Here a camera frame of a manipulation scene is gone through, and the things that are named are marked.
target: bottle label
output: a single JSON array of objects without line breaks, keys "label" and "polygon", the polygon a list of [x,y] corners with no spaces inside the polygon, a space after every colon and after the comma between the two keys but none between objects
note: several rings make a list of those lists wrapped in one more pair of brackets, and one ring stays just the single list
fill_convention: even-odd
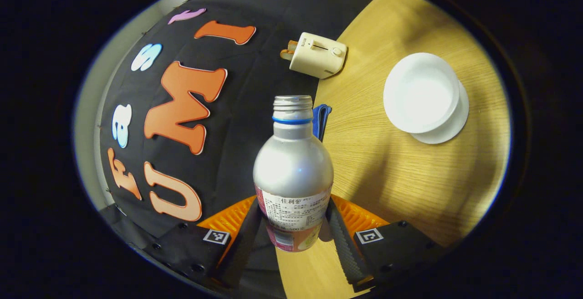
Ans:
[{"label": "bottle label", "polygon": [[269,224],[282,231],[304,231],[321,224],[332,187],[309,197],[282,197],[256,186],[261,210]]}]

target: blue ring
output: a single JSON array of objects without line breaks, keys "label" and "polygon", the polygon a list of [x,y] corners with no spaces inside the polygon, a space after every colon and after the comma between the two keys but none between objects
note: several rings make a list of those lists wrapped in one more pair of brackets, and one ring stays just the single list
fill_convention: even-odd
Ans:
[{"label": "blue ring", "polygon": [[273,119],[274,122],[282,123],[282,124],[305,124],[305,123],[312,122],[312,119],[313,118],[300,119],[300,120],[285,120],[285,119],[278,119],[278,118],[275,118],[275,117],[271,117],[271,119]]}]

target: orange object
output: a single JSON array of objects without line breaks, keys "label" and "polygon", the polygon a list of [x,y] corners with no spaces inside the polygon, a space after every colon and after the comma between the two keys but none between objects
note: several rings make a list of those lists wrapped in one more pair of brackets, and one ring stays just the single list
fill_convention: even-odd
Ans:
[{"label": "orange object", "polygon": [[204,119],[210,116],[210,111],[190,93],[201,94],[207,102],[213,102],[225,79],[226,69],[198,70],[184,67],[178,61],[172,62],[164,71],[161,83],[173,100],[148,111],[144,122],[146,138],[164,136],[187,145],[192,154],[200,154],[205,144],[206,128],[198,124],[191,129],[180,124]]},{"label": "orange object", "polygon": [[381,226],[388,225],[389,222],[380,218],[379,216],[373,214],[372,212],[350,202],[342,199],[336,195],[330,195],[332,201],[336,205],[346,230],[350,234],[350,238],[354,241],[354,233],[370,230],[371,228],[377,228]]},{"label": "orange object", "polygon": [[257,196],[254,195],[252,197],[246,198],[245,200],[239,201],[233,204],[232,206],[228,207],[227,209],[221,210],[220,212],[217,212],[216,214],[210,216],[209,218],[206,218],[205,220],[197,224],[197,226],[205,227],[210,230],[231,233],[231,241],[227,245],[225,253],[223,253],[223,256],[221,256],[221,258],[219,259],[217,266],[220,264],[220,262],[227,254],[227,252],[231,248],[231,245],[233,245],[235,237],[237,237],[237,234],[239,234],[239,230],[241,229],[243,220],[245,219],[245,216],[249,212],[251,204],[256,199],[256,197]]},{"label": "orange object", "polygon": [[136,180],[133,178],[131,172],[128,172],[127,176],[123,174],[125,172],[125,166],[120,160],[114,159],[115,152],[112,148],[108,148],[107,157],[109,158],[111,174],[113,174],[113,180],[117,187],[127,189],[136,196],[136,199],[141,200],[142,195],[140,195],[140,191],[138,191]]},{"label": "orange object", "polygon": [[195,222],[200,219],[200,216],[202,216],[200,198],[198,198],[196,191],[194,191],[194,189],[187,183],[156,171],[152,168],[152,164],[147,161],[144,162],[144,176],[146,177],[148,185],[154,186],[158,184],[167,189],[176,191],[177,193],[180,193],[186,201],[184,206],[179,206],[161,199],[156,193],[154,193],[154,191],[150,191],[150,201],[152,202],[154,210],[160,214],[168,214],[182,220],[188,220],[189,222]]},{"label": "orange object", "polygon": [[236,27],[231,25],[219,25],[217,21],[208,21],[194,34],[198,39],[204,36],[221,37],[235,40],[235,44],[242,45],[248,42],[257,29],[254,26]]}]

